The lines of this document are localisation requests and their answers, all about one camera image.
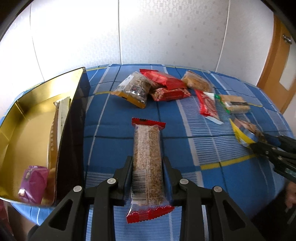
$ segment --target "striped fabric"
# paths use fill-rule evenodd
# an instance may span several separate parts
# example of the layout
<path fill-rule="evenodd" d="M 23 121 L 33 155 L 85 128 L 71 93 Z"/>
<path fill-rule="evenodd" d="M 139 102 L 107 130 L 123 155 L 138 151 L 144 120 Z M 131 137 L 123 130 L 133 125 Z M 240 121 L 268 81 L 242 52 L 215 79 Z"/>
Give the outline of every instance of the striped fabric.
<path fill-rule="evenodd" d="M 177 78 L 188 70 L 186 67 L 159 64 L 113 64 L 87 70 L 91 84 L 84 132 L 87 188 L 112 177 L 114 171 L 124 165 L 126 156 L 133 154 L 131 118 L 138 117 L 166 122 L 166 128 L 161 131 L 162 154 L 169 158 L 172 166 L 178 168 L 184 178 L 201 187 L 221 186 L 249 217 L 281 191 L 284 179 L 272 170 L 267 160 L 257 158 L 237 142 L 229 114 L 218 101 L 216 109 L 222 125 L 200 115 L 200 104 L 194 91 L 191 91 L 191 97 L 177 101 L 154 102 L 148 98 L 145 109 L 105 93 L 115 90 L 129 74 L 140 68 L 156 69 Z M 249 113 L 235 115 L 238 119 L 250 121 L 269 134 L 293 137 L 282 114 L 257 87 L 215 72 L 192 71 L 212 82 L 216 93 L 242 96 L 251 105 Z M 21 211 L 23 206 L 15 207 Z M 36 223 L 36 217 L 32 215 L 35 209 L 31 207 L 30 212 L 22 211 L 22 214 Z M 90 240 L 92 210 L 91 207 L 86 240 Z M 114 207 L 117 240 L 179 240 L 181 208 L 160 218 L 133 224 L 126 222 L 128 211 L 128 203 L 125 207 Z M 37 212 L 40 224 L 48 209 L 37 208 Z"/>

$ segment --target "open box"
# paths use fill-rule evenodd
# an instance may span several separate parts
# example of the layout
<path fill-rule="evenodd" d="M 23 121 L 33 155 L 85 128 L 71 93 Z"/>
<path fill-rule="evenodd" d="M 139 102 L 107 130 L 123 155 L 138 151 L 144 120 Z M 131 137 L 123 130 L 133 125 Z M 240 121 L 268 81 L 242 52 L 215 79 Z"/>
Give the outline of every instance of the open box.
<path fill-rule="evenodd" d="M 47 166 L 53 102 L 70 97 L 57 161 L 50 169 L 42 206 L 56 205 L 77 185 L 83 186 L 83 130 L 89 80 L 84 67 L 25 92 L 0 121 L 0 198 L 21 202 L 18 191 L 29 165 Z"/>

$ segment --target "purple snack package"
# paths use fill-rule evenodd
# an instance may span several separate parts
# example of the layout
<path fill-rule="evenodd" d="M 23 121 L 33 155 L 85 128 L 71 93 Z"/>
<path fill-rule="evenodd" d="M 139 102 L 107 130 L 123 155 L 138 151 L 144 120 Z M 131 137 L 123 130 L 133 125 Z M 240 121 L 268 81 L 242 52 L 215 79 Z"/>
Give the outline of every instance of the purple snack package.
<path fill-rule="evenodd" d="M 49 169 L 41 166 L 29 166 L 26 169 L 19 190 L 22 201 L 31 204 L 41 204 L 47 185 Z"/>

